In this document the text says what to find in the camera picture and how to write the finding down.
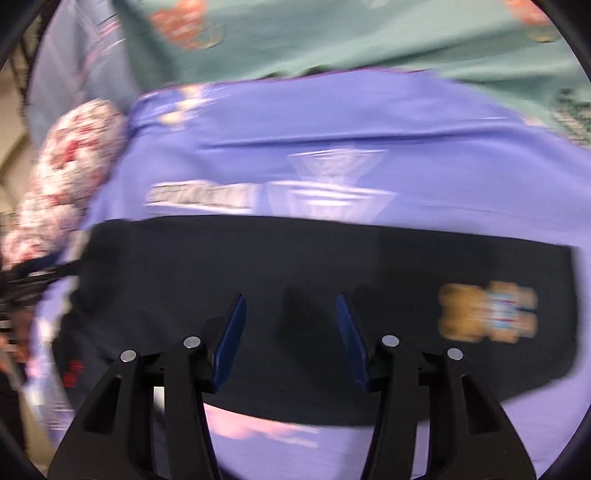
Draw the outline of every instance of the metal screw head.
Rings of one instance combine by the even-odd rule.
[[[398,337],[395,335],[384,335],[382,337],[382,343],[384,346],[398,346],[400,340],[398,340]]]
[[[121,361],[127,364],[129,362],[133,362],[135,360],[135,357],[137,356],[138,354],[135,353],[133,350],[126,350],[121,354]]]
[[[201,339],[199,337],[187,337],[183,341],[185,348],[197,348],[201,345]]]
[[[462,352],[459,348],[450,348],[447,351],[447,356],[452,360],[461,360],[464,358],[464,352]]]

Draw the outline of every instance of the purple cloth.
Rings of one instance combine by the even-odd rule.
[[[131,111],[130,142],[85,227],[155,215],[305,218],[497,235],[579,247],[580,351],[568,377],[504,402],[538,475],[591,400],[591,154],[468,87],[427,72],[358,70],[298,80],[167,89]],[[47,340],[65,290],[39,308],[28,386],[63,410]],[[58,412],[57,440],[71,419]],[[417,440],[416,475],[427,457]],[[213,435],[245,480],[353,480],[371,429],[311,427]]]

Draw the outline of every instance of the printed logo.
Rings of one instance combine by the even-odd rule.
[[[516,343],[537,333],[537,296],[531,288],[491,282],[487,290],[474,285],[448,284],[439,293],[443,317],[439,332],[448,340]]]
[[[386,150],[333,148],[290,155],[302,180],[267,184],[271,209],[277,216],[371,222],[395,196],[393,192],[355,187]]]
[[[68,370],[61,379],[64,388],[74,388],[78,382],[78,377],[84,370],[84,365],[79,360],[70,360],[68,363]]]
[[[252,183],[218,185],[206,180],[158,183],[148,192],[146,205],[247,215],[255,207],[257,188]]]
[[[571,89],[563,89],[553,107],[553,115],[571,142],[582,147],[591,145],[591,103],[580,101]]]
[[[205,0],[180,0],[150,15],[156,30],[183,50],[211,48],[222,42],[223,27],[206,18]]]

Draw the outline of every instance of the white printed graphic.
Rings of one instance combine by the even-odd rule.
[[[290,155],[304,180],[267,184],[269,203],[277,216],[369,223],[396,195],[354,185],[384,157],[386,150],[333,148]]]
[[[168,127],[178,127],[182,123],[199,113],[201,107],[213,102],[213,99],[206,98],[207,84],[185,85],[178,91],[184,99],[174,103],[175,110],[160,115],[160,123]]]
[[[252,183],[218,185],[206,180],[158,183],[148,192],[146,205],[247,215],[256,205],[257,188]]]

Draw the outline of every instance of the mint green fabric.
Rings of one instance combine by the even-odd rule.
[[[170,41],[150,21],[178,13],[182,1],[112,0],[146,91],[387,66],[434,69],[551,127],[565,127],[555,109],[566,89],[591,100],[591,84],[556,29],[525,25],[503,0],[209,0],[196,48]],[[540,33],[555,41],[535,41]]]

